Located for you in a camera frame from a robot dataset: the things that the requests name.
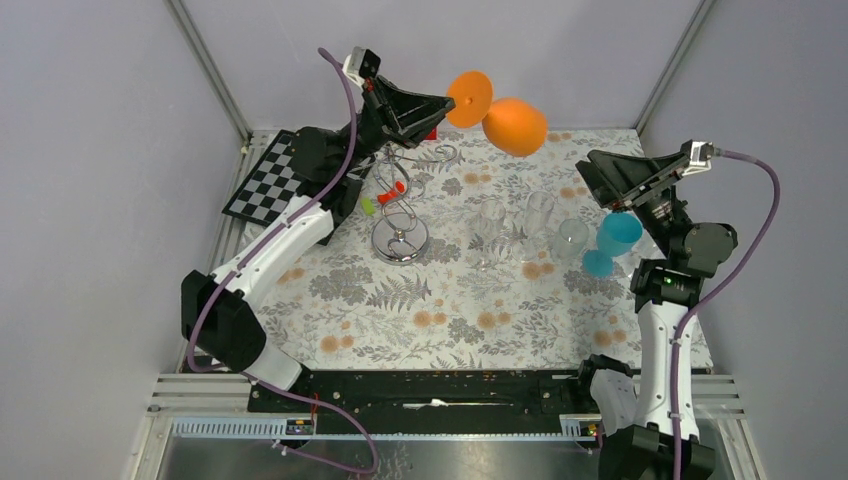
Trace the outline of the floral tablecloth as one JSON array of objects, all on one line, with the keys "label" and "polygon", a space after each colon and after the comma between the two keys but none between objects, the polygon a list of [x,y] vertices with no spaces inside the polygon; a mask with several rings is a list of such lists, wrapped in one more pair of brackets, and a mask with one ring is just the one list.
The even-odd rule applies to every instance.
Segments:
[{"label": "floral tablecloth", "polygon": [[[412,201],[427,224],[430,246],[422,260],[392,266],[374,253],[375,216],[362,209],[326,246],[305,253],[275,283],[257,310],[274,345],[312,369],[508,369],[577,366],[605,354],[638,366],[642,341],[630,292],[632,273],[657,250],[642,238],[618,257],[613,273],[589,275],[579,258],[559,263],[550,238],[566,219],[595,231],[603,211],[576,163],[593,150],[640,155],[632,130],[553,131],[532,156],[511,157],[474,130],[444,130],[407,156],[454,146],[444,165],[405,165],[425,184]],[[529,262],[516,261],[514,244],[528,197],[544,191],[555,205]],[[495,238],[496,262],[474,268],[481,239],[471,222],[486,200],[501,201],[506,216]]]}]

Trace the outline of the black white checkerboard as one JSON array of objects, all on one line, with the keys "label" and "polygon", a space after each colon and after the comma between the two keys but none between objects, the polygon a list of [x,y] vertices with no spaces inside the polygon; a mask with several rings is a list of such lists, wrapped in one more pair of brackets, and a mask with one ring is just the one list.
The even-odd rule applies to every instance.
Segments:
[{"label": "black white checkerboard", "polygon": [[301,182],[290,168],[294,133],[280,130],[224,206],[224,215],[263,227],[287,207]]}]

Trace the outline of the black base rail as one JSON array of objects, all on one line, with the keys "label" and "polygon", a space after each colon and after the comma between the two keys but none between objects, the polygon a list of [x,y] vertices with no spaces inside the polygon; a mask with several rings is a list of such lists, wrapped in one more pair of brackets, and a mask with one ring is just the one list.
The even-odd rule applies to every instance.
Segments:
[{"label": "black base rail", "polygon": [[559,434],[562,416],[600,409],[575,370],[312,370],[293,393],[314,407],[254,386],[251,413],[303,414],[320,434],[354,434],[335,405],[372,435]]}]

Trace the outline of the clear wine glass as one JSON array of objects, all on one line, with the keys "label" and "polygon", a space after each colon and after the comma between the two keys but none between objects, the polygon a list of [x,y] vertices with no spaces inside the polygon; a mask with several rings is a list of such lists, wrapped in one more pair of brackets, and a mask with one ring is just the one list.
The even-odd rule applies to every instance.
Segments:
[{"label": "clear wine glass", "polygon": [[512,250],[516,261],[529,262],[537,256],[554,205],[554,197],[544,191],[534,192],[528,197],[521,223],[525,237],[518,240]]},{"label": "clear wine glass", "polygon": [[496,262],[493,245],[503,227],[505,216],[506,208],[501,201],[491,199],[481,203],[471,222],[473,234],[479,236],[482,242],[481,252],[474,262],[475,269],[484,270]]}]

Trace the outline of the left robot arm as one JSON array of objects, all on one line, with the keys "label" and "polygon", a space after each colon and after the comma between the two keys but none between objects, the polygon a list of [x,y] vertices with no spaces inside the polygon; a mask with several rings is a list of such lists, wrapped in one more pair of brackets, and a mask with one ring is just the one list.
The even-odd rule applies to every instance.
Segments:
[{"label": "left robot arm", "polygon": [[291,171],[297,185],[287,200],[264,188],[262,204],[279,214],[231,260],[210,273],[191,271],[180,286],[180,330],[186,359],[201,348],[216,367],[242,374],[272,390],[288,411],[309,401],[305,365],[275,346],[257,310],[273,283],[311,247],[327,243],[351,215],[362,190],[358,172],[390,144],[416,147],[456,107],[450,96],[403,90],[381,75],[343,82],[349,121],[333,130],[303,126],[283,130],[270,146],[270,174]]}]

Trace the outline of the red curved block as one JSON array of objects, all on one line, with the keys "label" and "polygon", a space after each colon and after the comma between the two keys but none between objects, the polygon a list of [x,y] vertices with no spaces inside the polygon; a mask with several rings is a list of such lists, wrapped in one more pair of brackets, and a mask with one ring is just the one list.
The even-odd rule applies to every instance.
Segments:
[{"label": "red curved block", "polygon": [[396,181],[391,189],[377,195],[377,201],[380,205],[386,205],[391,200],[397,199],[405,193],[406,185],[401,181]]}]

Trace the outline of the orange wine glass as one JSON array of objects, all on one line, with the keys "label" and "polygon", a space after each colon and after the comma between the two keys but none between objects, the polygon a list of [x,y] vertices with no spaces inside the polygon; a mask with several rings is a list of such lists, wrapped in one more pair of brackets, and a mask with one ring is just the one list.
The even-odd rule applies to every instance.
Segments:
[{"label": "orange wine glass", "polygon": [[527,157],[545,143],[545,114],[516,97],[494,98],[494,86],[481,71],[460,74],[448,87],[455,107],[447,114],[456,128],[481,126],[488,141],[513,157]]}]

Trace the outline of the green small block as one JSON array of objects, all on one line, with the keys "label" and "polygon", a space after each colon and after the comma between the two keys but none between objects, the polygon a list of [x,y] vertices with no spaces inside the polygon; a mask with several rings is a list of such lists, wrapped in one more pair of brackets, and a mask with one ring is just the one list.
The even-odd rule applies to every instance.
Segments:
[{"label": "green small block", "polygon": [[362,198],[360,205],[366,216],[374,216],[376,214],[376,207],[370,198]]}]

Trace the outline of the chrome wine glass rack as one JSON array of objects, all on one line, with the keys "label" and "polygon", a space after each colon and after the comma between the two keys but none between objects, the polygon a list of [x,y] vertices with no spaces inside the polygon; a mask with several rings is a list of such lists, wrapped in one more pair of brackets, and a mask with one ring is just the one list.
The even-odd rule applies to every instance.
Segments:
[{"label": "chrome wine glass rack", "polygon": [[458,156],[454,146],[436,146],[410,158],[401,147],[387,145],[375,156],[373,177],[384,192],[396,181],[406,185],[406,193],[386,205],[378,203],[379,219],[370,233],[370,242],[378,259],[392,266],[405,266],[422,260],[430,246],[430,232],[415,212],[412,201],[425,193],[425,184],[413,179],[401,164],[444,165]]}]

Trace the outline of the blue wine glass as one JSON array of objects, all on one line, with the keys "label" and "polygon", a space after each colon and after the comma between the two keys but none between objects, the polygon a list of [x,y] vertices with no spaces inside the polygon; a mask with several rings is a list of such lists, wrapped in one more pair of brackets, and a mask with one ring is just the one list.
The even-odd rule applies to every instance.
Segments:
[{"label": "blue wine glass", "polygon": [[641,239],[642,223],[629,213],[610,213],[600,223],[596,248],[582,258],[583,269],[591,276],[604,278],[614,271],[614,259],[628,253]]}]

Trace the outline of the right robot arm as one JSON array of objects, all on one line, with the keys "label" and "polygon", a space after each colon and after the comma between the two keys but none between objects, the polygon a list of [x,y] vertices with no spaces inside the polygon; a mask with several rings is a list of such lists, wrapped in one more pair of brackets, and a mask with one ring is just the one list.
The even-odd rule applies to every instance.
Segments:
[{"label": "right robot arm", "polygon": [[675,185],[711,168],[713,147],[688,142],[655,158],[592,150],[577,169],[600,207],[630,212],[654,240],[660,259],[643,259],[630,290],[642,341],[639,378],[604,355],[592,355],[573,386],[583,410],[600,410],[601,479],[708,479],[715,450],[701,441],[692,399],[695,308],[705,280],[738,245],[724,223],[694,222]]}]

